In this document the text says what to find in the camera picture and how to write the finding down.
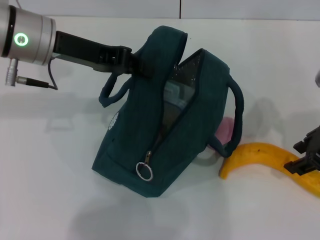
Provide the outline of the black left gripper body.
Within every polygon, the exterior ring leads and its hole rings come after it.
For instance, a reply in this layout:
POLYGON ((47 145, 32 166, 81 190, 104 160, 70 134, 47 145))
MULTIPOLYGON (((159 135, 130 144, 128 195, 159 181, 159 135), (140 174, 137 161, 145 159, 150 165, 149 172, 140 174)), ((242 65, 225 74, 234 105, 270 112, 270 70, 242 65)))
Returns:
POLYGON ((62 31, 55 34, 52 57, 87 66, 102 73, 133 72, 130 48, 105 45, 62 31))

